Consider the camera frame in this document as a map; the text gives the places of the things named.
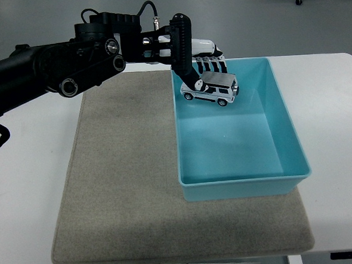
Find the white-and-black robot hand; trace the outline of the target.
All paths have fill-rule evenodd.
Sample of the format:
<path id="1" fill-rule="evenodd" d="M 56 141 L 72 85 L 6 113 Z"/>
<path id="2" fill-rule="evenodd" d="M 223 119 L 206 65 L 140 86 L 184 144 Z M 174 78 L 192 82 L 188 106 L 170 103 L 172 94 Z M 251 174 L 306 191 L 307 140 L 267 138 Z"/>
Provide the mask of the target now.
<path id="1" fill-rule="evenodd" d="M 227 73 L 226 58 L 223 52 L 211 41 L 192 39 L 192 59 L 197 63 L 197 70 L 191 67 L 184 75 L 182 71 L 175 70 L 175 74 L 183 80 L 186 86 L 193 91 L 210 93 L 209 85 L 200 76 L 204 71 Z"/>

